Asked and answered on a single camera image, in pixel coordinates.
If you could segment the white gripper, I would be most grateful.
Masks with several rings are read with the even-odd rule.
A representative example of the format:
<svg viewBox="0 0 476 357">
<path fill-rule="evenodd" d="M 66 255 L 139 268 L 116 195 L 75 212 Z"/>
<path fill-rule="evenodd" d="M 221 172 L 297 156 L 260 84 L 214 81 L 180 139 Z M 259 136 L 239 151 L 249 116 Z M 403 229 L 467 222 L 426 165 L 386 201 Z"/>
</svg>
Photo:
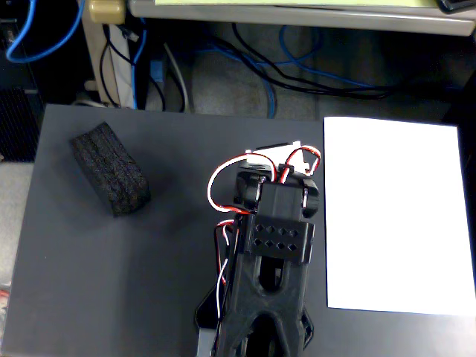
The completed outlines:
<svg viewBox="0 0 476 357">
<path fill-rule="evenodd" d="M 264 155 L 274 162 L 276 168 L 288 163 L 294 167 L 295 172 L 308 176 L 311 176 L 321 163 L 321 152 L 310 145 L 302 145 L 300 141 L 247 150 L 246 153 Z"/>
</svg>

